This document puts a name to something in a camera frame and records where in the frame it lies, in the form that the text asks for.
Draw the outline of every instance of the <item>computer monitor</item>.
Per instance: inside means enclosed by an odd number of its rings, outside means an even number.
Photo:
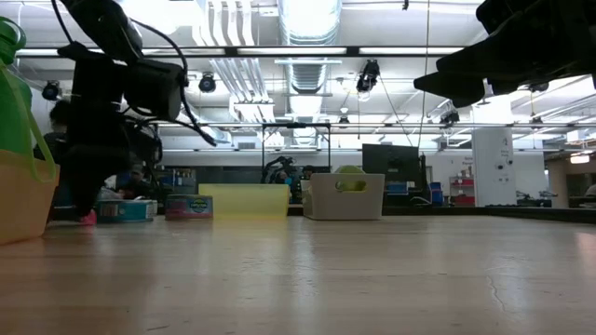
[[[411,146],[363,144],[362,169],[386,175],[386,181],[413,181],[421,185],[418,148]]]

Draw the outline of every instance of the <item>pink object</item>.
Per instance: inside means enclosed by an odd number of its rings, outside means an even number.
[[[81,223],[83,223],[83,225],[97,224],[97,214],[95,213],[95,210],[92,209],[86,217],[81,218]]]

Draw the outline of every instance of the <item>ceiling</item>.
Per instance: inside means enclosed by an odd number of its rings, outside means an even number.
[[[401,1],[344,0],[338,45],[344,46],[393,46],[393,47],[462,47],[482,40],[486,36],[475,18],[475,8],[479,0],[441,0],[430,2],[427,21],[427,2],[410,0],[411,7],[404,11]],[[262,46],[279,45],[279,17],[276,1],[254,0],[252,33],[255,43]],[[187,10],[192,1],[171,1],[170,12],[163,14],[181,23],[170,37],[181,47],[196,46],[189,26],[193,22],[192,11]],[[14,1],[0,0],[0,13],[20,23],[27,34],[27,47],[61,47],[67,44],[49,1]],[[227,21],[227,12],[223,21]],[[93,43],[81,32],[67,13],[62,14],[68,30],[74,39],[88,46]],[[147,31],[142,31],[144,47],[166,47],[167,43]],[[330,97],[323,99],[321,113],[331,122],[336,122],[341,115],[340,108],[347,107],[351,122],[379,123],[395,122],[396,114],[401,121],[420,122],[424,113],[429,116],[445,99],[431,94],[424,94],[413,87],[413,80],[425,73],[436,71],[436,58],[382,58],[379,59],[382,83],[373,90],[371,98],[359,102],[351,94],[354,79],[365,64],[366,59],[338,59],[342,63],[333,65],[325,93]],[[175,59],[164,61],[178,62]],[[191,59],[188,61],[191,73],[200,76],[203,72],[212,72],[209,60]],[[284,69],[272,59],[260,59],[264,81],[270,97],[275,103],[274,113],[281,117],[289,112]],[[46,80],[61,80],[64,87],[71,85],[74,63],[61,59],[23,59],[13,67],[15,72],[27,78],[30,84],[41,86]],[[213,122],[231,122],[226,111],[229,92],[224,85],[218,85],[215,92],[201,94],[192,82],[187,90],[191,104],[200,110],[206,119]],[[511,95],[513,114],[516,120],[527,121],[531,112],[545,113],[560,108],[594,93],[591,77],[563,80],[551,83],[545,93],[534,95],[533,102],[526,92]],[[549,122],[567,123],[579,117],[592,114],[591,104],[575,108],[566,114],[558,114]],[[463,120],[468,119],[469,109],[460,110]],[[565,129],[555,129],[552,134],[563,134]]]

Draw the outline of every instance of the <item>workbench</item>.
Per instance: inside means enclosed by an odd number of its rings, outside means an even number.
[[[596,226],[497,217],[49,229],[0,334],[593,334]]]

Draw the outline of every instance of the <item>green container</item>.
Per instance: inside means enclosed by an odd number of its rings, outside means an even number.
[[[33,132],[50,165],[48,181],[54,181],[56,165],[31,113],[31,89],[7,68],[15,60],[17,50],[24,48],[25,43],[24,31],[12,20],[0,17],[0,150],[26,156],[33,177],[41,181],[34,164]]]

